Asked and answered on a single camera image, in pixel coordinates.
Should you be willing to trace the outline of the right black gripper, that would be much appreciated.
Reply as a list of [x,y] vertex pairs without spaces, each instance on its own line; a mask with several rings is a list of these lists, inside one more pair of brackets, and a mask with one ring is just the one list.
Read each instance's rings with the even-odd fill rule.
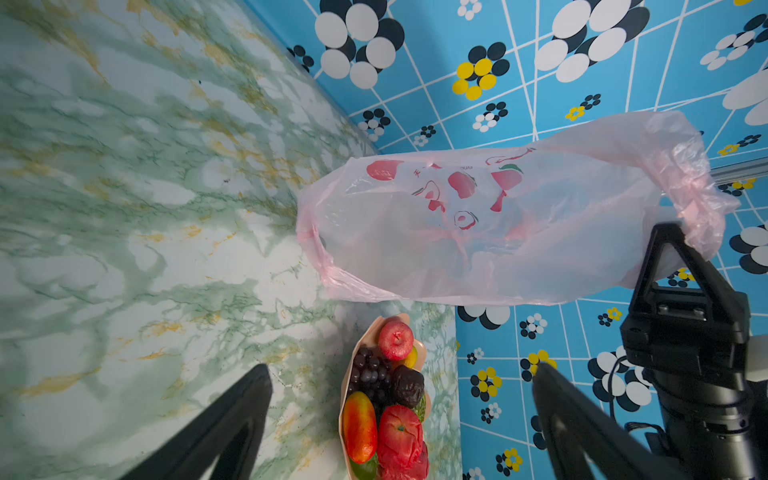
[[[659,282],[680,268],[696,289]],[[621,327],[627,360],[648,372],[664,414],[748,414],[750,312],[715,266],[686,243],[677,223],[653,227]]]

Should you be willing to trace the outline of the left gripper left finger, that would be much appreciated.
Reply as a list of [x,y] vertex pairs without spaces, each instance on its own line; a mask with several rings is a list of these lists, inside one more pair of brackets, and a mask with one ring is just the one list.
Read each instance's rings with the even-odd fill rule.
[[258,364],[126,479],[248,479],[273,394],[268,366]]

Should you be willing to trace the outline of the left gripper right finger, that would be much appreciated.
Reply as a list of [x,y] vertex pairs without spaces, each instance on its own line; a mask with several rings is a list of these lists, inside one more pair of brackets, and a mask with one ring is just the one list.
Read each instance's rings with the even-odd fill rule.
[[538,367],[533,397],[558,479],[592,479],[594,463],[607,479],[683,479],[651,454],[549,364]]

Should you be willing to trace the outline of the pink plastic bag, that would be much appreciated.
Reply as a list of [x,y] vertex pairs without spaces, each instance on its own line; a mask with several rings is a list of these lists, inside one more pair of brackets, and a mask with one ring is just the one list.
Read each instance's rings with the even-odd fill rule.
[[736,198],[679,112],[529,145],[352,158],[304,188],[297,239],[339,300],[554,305],[630,288],[660,223],[706,259]]

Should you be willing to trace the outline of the red strawberry fruit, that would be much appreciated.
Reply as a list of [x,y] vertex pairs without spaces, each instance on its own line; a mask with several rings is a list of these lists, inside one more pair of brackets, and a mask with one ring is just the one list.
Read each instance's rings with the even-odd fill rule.
[[378,436],[378,460],[384,469],[408,470],[422,454],[422,422],[408,407],[387,407],[380,418]]

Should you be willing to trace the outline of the dark brown fruit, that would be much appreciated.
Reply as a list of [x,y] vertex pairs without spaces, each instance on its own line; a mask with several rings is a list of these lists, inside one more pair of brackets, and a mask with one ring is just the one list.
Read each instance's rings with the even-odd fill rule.
[[424,377],[420,371],[405,365],[400,365],[393,371],[390,393],[396,403],[415,408],[421,402],[424,390]]

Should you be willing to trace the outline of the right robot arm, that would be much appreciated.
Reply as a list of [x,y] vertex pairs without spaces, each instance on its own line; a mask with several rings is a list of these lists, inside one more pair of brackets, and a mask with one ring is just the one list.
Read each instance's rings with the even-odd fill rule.
[[621,337],[657,392],[663,430],[650,448],[693,479],[767,476],[767,383],[748,377],[750,321],[747,295],[679,224],[653,227]]

